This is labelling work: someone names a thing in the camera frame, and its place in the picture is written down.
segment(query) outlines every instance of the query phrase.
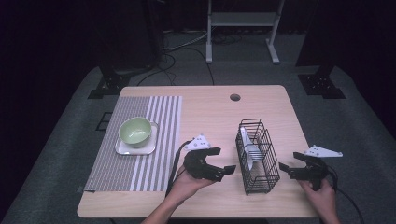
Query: table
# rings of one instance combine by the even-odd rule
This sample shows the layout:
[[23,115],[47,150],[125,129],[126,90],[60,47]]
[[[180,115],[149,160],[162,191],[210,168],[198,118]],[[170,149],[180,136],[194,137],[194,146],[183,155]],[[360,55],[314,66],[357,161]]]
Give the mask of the table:
[[[231,100],[237,94],[239,101]],[[233,175],[201,189],[172,217],[316,217],[295,180],[279,171],[280,180],[267,194],[244,191],[235,145],[242,119],[262,119],[277,159],[290,167],[304,167],[292,152],[308,145],[289,96],[282,86],[126,87],[120,96],[182,96],[179,144],[203,133],[212,147],[221,147],[209,164],[236,165]],[[182,150],[179,165],[186,152]],[[78,206],[80,217],[147,217],[163,200],[164,191],[85,191]]]

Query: hole in table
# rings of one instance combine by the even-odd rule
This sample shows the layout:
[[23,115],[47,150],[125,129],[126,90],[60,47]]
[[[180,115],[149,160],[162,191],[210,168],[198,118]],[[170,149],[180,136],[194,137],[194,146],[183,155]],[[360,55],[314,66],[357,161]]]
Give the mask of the hole in table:
[[239,101],[239,100],[241,99],[241,96],[238,95],[238,94],[231,94],[231,95],[230,95],[230,99],[231,99],[232,101]]

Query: wire basket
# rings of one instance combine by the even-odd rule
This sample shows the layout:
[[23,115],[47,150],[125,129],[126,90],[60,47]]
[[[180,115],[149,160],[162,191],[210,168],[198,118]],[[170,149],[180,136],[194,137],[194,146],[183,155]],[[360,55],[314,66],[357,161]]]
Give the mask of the wire basket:
[[[256,146],[260,152],[254,156],[255,160],[251,169],[248,166],[248,154],[245,151],[242,139],[241,127],[245,128],[251,140],[251,145]],[[239,124],[238,134],[235,139],[238,150],[239,162],[241,164],[242,177],[244,180],[245,193],[268,193],[279,180],[279,172],[276,166],[276,154],[271,142],[268,130],[264,128],[260,119],[243,119]]]

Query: cable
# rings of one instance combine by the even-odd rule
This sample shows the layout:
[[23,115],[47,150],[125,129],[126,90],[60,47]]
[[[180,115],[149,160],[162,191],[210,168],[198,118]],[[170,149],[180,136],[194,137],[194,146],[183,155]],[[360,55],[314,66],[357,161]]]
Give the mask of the cable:
[[178,179],[178,177],[181,176],[181,174],[183,174],[185,171],[186,171],[186,169],[182,170],[182,171],[180,172],[180,174],[178,174],[178,175],[175,177],[175,179],[174,179],[173,182],[175,183],[175,181]]
[[173,66],[175,65],[176,59],[175,59],[174,56],[172,56],[172,55],[170,55],[170,54],[164,54],[164,56],[167,56],[167,57],[170,57],[170,58],[173,59],[172,65],[171,65],[170,67],[166,68],[166,69],[163,69],[163,68],[161,68],[161,67],[158,65],[158,68],[159,68],[160,70],[162,70],[162,71],[166,74],[166,76],[168,77],[168,79],[169,79],[169,81],[170,81],[170,83],[171,83],[171,86],[176,86],[176,84],[175,84],[175,79],[176,79],[176,77],[177,77],[176,74],[167,71],[168,69],[170,69],[171,67],[173,67]]
[[188,42],[186,42],[186,43],[184,43],[184,44],[181,44],[181,45],[178,45],[178,46],[174,46],[174,47],[172,47],[172,48],[163,48],[163,49],[164,49],[164,50],[180,49],[180,48],[183,48],[183,47],[185,47],[185,46],[191,45],[191,44],[193,44],[193,43],[195,43],[195,42],[198,42],[199,40],[203,39],[203,38],[206,37],[206,36],[207,36],[207,33],[205,33],[204,35],[201,35],[201,36],[199,36],[199,37],[197,37],[197,38],[195,38],[195,39],[193,39],[193,40],[190,40],[190,41],[188,41]]
[[361,220],[361,224],[364,224],[363,215],[361,214],[361,210],[359,209],[358,205],[352,200],[352,198],[349,195],[347,195],[341,189],[338,189],[338,192],[342,193],[352,203],[352,205],[355,207],[356,211],[358,212],[359,219]]
[[212,42],[215,45],[228,46],[228,45],[231,45],[234,43],[238,43],[242,40],[241,35],[236,35],[236,37],[233,37],[232,35],[223,35],[223,38],[221,38],[221,35],[215,35]]
[[172,64],[171,64],[170,66],[168,66],[167,68],[161,68],[160,66],[157,66],[157,67],[160,69],[160,71],[157,71],[157,72],[154,72],[154,73],[151,73],[151,74],[145,76],[142,80],[140,80],[140,81],[136,84],[136,86],[139,86],[144,80],[146,80],[146,79],[149,78],[149,77],[152,77],[152,76],[154,76],[154,75],[156,75],[156,74],[159,74],[159,73],[161,73],[161,72],[165,72],[165,73],[166,73],[166,70],[167,70],[167,69],[169,69],[169,68],[171,68],[171,67],[173,67],[173,66],[175,65],[176,59],[175,59],[173,56],[168,55],[168,54],[164,54],[164,55],[165,55],[165,56],[169,56],[169,57],[171,57],[171,58],[173,59]]
[[[171,50],[171,52],[176,51],[176,50],[182,50],[182,49],[194,50],[194,51],[198,52],[198,53],[201,55],[201,57],[204,59],[204,62],[206,61],[205,55],[204,55],[200,50],[198,50],[198,49],[193,49],[193,48],[180,48],[180,49]],[[210,66],[209,66],[208,63],[205,63],[205,64],[206,64],[207,70],[209,71],[210,78],[212,79],[212,85],[214,86],[214,85],[215,85],[215,79],[213,78],[212,70],[210,69]]]
[[343,192],[341,189],[338,188],[338,174],[337,174],[337,172],[334,170],[334,168],[332,168],[329,165],[328,165],[328,168],[331,169],[331,171],[329,172],[329,175],[332,177],[332,187],[334,189],[334,192],[342,193],[352,203],[352,205],[355,207],[355,210],[358,212],[359,220],[361,221],[361,224],[364,224],[363,215],[361,214],[361,210],[359,209],[358,205],[353,201],[353,199],[349,195],[347,195],[345,192]]
[[190,143],[191,141],[187,141],[185,143],[183,143],[183,145],[181,145],[181,147],[178,149],[176,155],[175,155],[175,160],[174,160],[174,164],[172,167],[172,173],[169,176],[169,180],[168,180],[168,187],[166,188],[166,193],[165,193],[165,198],[166,196],[168,196],[169,192],[171,191],[173,184],[175,182],[174,177],[176,174],[176,169],[177,169],[177,164],[178,164],[178,160],[180,159],[180,151],[181,149],[186,146],[188,143]]
[[111,222],[112,224],[117,224],[117,222],[116,222],[113,218],[110,219],[110,222]]

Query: white saucer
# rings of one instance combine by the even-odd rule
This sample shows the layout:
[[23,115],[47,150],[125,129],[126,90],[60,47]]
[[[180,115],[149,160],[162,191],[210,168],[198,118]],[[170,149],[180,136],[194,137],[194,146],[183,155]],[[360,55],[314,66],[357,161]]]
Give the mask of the white saucer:
[[155,146],[157,145],[158,130],[158,124],[151,122],[151,137],[143,147],[131,147],[118,138],[115,145],[116,152],[126,156],[150,154],[155,150]]

